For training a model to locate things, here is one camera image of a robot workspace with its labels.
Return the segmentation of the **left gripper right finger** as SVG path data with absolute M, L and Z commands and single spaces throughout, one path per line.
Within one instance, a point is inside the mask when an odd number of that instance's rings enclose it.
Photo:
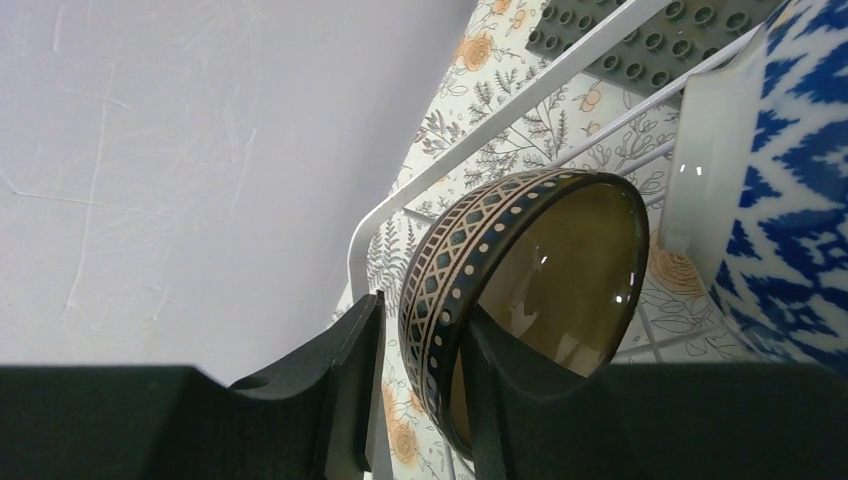
M 567 408 L 581 377 L 507 333 L 479 305 L 460 349 L 478 479 L 594 479 Z

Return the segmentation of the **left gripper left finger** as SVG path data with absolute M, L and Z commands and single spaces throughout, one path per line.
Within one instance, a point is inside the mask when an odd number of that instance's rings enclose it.
M 385 320 L 382 292 L 366 294 L 331 327 L 230 385 L 262 413 L 246 451 L 273 479 L 362 479 L 375 457 L 371 417 Z

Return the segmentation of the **dark patterned bowl tan inside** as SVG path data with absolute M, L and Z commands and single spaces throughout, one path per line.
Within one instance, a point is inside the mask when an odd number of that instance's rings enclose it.
M 460 353 L 471 309 L 586 377 L 619 348 L 649 250 L 643 197 L 608 172 L 512 173 L 444 211 L 410 258 L 397 321 L 413 392 L 456 452 L 472 455 Z

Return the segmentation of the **blue white zigzag bowl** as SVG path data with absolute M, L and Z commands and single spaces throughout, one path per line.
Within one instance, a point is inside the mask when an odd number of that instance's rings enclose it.
M 847 371 L 847 5 L 787 1 L 690 76 L 658 231 L 772 361 Z

